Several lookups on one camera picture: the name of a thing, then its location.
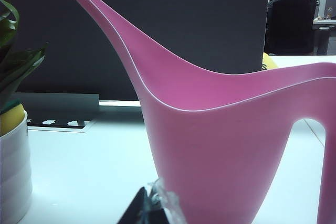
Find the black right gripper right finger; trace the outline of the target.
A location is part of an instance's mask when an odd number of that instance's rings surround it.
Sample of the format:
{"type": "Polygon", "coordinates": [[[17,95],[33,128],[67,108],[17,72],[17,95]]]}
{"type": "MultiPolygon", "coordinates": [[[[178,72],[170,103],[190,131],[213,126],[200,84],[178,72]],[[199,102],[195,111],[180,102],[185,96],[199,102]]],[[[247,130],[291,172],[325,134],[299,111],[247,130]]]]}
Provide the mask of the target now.
{"type": "Polygon", "coordinates": [[[166,190],[163,178],[158,178],[150,186],[149,223],[187,224],[179,197],[173,191],[166,190]]]}

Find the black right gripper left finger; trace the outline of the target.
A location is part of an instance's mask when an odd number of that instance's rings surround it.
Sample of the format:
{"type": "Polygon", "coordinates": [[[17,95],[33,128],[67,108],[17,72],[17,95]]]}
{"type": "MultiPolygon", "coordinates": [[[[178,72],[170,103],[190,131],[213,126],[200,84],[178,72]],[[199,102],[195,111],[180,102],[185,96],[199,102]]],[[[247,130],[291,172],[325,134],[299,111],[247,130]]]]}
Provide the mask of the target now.
{"type": "Polygon", "coordinates": [[[121,216],[118,224],[146,223],[146,206],[148,203],[148,193],[145,187],[141,187],[131,203],[121,216]]]}

